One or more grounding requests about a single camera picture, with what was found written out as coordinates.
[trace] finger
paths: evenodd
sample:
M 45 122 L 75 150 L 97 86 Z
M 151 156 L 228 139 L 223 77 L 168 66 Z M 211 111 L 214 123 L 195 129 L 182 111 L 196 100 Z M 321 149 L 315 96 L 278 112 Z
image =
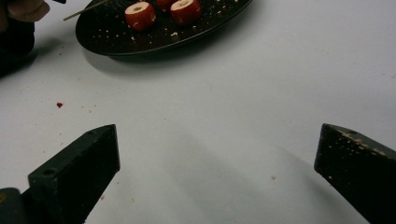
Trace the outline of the finger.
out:
M 19 16 L 9 15 L 9 17 L 17 21 L 35 22 L 41 20 L 45 15 L 47 15 L 49 11 L 50 6 L 46 2 L 43 2 L 41 6 L 38 7 L 38 9 L 29 14 L 23 14 Z
M 8 4 L 7 9 L 12 16 L 21 16 L 38 10 L 44 0 L 16 0 Z
M 8 28 L 8 18 L 3 2 L 0 0 L 0 33 Z

